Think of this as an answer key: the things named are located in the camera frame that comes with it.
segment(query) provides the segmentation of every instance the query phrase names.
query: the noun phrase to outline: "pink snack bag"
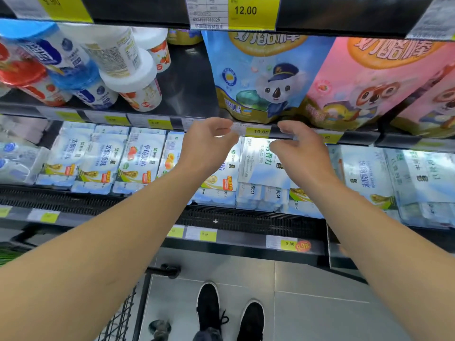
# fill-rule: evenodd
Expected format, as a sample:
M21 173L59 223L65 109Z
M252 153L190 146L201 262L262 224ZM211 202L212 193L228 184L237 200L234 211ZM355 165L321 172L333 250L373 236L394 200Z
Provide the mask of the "pink snack bag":
M300 112L317 127L354 130L404 100L454 54L454 43L339 37Z
M455 135L455 70L405 108L390 124L423 137Z

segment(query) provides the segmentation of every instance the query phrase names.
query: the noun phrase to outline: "person's left hand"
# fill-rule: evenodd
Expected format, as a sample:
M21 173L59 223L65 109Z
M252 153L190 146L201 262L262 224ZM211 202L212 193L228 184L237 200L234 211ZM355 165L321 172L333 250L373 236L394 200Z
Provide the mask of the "person's left hand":
M238 134L231 131L232 124L231 120L219 117L194 121L183 138L176 167L205 181L220 168L231 148L238 142Z

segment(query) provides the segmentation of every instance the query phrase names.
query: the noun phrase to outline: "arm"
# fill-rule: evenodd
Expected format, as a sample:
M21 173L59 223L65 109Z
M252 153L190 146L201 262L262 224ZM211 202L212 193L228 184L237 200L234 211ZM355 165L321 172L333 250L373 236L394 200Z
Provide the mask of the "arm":
M94 340L237 143L231 125L219 118L195 122L168 174L2 267L0 340Z
M327 219L379 298L415 340L455 334L455 259L388 217L335 175L319 135L297 121L280 122L299 141L270 149Z

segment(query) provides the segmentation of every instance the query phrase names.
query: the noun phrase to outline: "koala nose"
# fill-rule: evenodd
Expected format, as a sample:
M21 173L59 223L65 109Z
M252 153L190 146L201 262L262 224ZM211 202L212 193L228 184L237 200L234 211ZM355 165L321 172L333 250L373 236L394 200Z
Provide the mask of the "koala nose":
M274 97L274 98L279 98L280 96L281 96L280 88L277 87L277 89L276 89L275 92L273 93L272 97Z
M373 94L373 96L370 98L370 103L374 103L378 99L379 99L379 95L378 94Z

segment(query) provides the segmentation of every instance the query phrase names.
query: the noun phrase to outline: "hand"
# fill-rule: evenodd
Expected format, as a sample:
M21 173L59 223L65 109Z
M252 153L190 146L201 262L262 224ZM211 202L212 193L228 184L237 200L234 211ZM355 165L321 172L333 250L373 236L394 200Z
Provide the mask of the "hand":
M292 181L304 191L314 184L340 182L333 171L328 150L322 137L299 121L281 121L278 127L283 133L297 136L294 140L275 140L270 150L280 159Z
M205 181L226 160L238 142L238 134L231 131L232 121L219 117L194 121L183 138L182 152L176 167L191 172Z

